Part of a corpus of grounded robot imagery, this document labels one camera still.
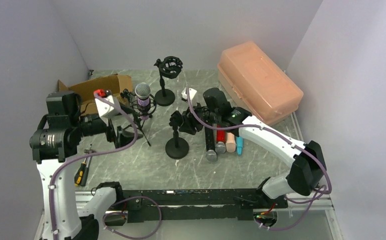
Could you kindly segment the black tripod shock-mount stand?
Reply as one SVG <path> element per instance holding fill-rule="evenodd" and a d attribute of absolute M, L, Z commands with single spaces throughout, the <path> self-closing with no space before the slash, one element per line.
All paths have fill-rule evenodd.
<path fill-rule="evenodd" d="M 124 89 L 120 96 L 127 100 L 129 107 L 133 109 L 132 116 L 136 124 L 137 130 L 140 130 L 141 134 L 145 138 L 147 144 L 151 146 L 150 141 L 147 139 L 143 126 L 146 120 L 153 118 L 153 113 L 156 111 L 157 103 L 154 96 L 151 94 L 149 85 L 139 84 L 135 87 L 134 91 Z"/>

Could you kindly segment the purple glitter microphone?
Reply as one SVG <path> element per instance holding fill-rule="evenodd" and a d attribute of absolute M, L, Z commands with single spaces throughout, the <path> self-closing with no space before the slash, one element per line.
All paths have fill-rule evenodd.
<path fill-rule="evenodd" d="M 145 121 L 149 119 L 149 111 L 151 108 L 150 86 L 145 82 L 141 82 L 136 85 L 134 92 L 137 98 L 137 109 L 141 113 L 140 118 Z"/>

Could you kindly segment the black round-base clip stand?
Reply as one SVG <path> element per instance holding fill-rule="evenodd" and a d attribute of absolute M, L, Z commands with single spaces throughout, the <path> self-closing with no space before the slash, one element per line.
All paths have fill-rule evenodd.
<path fill-rule="evenodd" d="M 169 125 L 173 129 L 173 137 L 168 140 L 165 145 L 165 152 L 167 155 L 175 160 L 180 160 L 187 156 L 189 152 L 188 142 L 179 137 L 178 129 L 183 125 L 184 120 L 182 114 L 176 110 L 169 119 Z"/>

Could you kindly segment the brown cardboard box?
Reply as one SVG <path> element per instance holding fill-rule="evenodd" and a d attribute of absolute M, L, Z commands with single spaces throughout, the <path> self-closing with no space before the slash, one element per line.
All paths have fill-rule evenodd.
<path fill-rule="evenodd" d="M 66 86 L 61 80 L 57 81 L 58 91 L 74 91 L 82 99 L 81 115 L 96 114 L 97 107 L 93 92 L 95 90 L 110 90 L 120 103 L 127 105 L 127 100 L 120 95 L 123 90 L 133 91 L 132 78 L 129 75 L 112 74 L 84 81 L 72 86 Z"/>

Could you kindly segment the red glitter microphone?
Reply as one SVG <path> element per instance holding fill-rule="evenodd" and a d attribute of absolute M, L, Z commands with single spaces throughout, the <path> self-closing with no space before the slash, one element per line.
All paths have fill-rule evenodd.
<path fill-rule="evenodd" d="M 226 133 L 224 130 L 216 130 L 215 152 L 218 155 L 226 152 Z"/>

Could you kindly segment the black glitter microphone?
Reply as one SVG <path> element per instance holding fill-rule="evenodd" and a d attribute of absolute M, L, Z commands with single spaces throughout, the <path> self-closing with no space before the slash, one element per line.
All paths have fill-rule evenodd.
<path fill-rule="evenodd" d="M 210 163 L 216 163 L 218 161 L 218 157 L 215 151 L 215 138 L 212 129 L 205 128 L 205 142 L 207 161 Z"/>

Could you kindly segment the pink peach microphone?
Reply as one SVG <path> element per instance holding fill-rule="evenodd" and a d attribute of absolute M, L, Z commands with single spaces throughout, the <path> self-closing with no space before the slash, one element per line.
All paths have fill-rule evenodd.
<path fill-rule="evenodd" d="M 226 152 L 234 153 L 236 151 L 236 137 L 234 134 L 227 132 L 226 133 Z"/>

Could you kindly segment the blue microphone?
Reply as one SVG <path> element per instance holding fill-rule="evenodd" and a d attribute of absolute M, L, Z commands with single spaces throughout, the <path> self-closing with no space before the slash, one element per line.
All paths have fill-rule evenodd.
<path fill-rule="evenodd" d="M 243 147 L 244 147 L 244 139 L 240 136 L 236 137 L 236 153 L 237 155 L 241 156 L 243 153 Z"/>

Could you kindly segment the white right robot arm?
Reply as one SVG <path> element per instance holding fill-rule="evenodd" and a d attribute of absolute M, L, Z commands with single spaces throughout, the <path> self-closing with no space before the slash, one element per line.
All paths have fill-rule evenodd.
<path fill-rule="evenodd" d="M 207 89 L 203 98 L 206 105 L 194 104 L 196 91 L 186 87 L 182 99 L 188 109 L 175 114 L 175 122 L 188 134 L 201 129 L 232 133 L 249 140 L 278 157 L 288 168 L 287 173 L 266 178 L 258 187 L 264 197 L 274 200 L 290 193 L 309 196 L 316 192 L 318 197 L 332 192 L 321 146 L 286 136 L 263 123 L 242 107 L 233 107 L 225 94 L 217 87 Z"/>

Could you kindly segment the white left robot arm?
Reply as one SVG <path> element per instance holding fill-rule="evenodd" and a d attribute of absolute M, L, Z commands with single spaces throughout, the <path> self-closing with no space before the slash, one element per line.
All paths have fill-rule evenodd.
<path fill-rule="evenodd" d="M 122 186 L 117 181 L 103 182 L 96 188 L 92 199 L 77 209 L 75 170 L 80 160 L 77 147 L 85 136 L 104 132 L 119 152 L 132 146 L 138 138 L 135 132 L 128 143 L 115 136 L 111 118 L 127 116 L 127 109 L 110 91 L 94 92 L 98 110 L 95 120 L 81 114 L 81 96 L 71 90 L 54 92 L 46 98 L 45 114 L 30 138 L 32 158 L 40 174 L 44 203 L 42 239 L 96 240 L 104 227 L 104 216 L 109 208 L 123 202 Z"/>

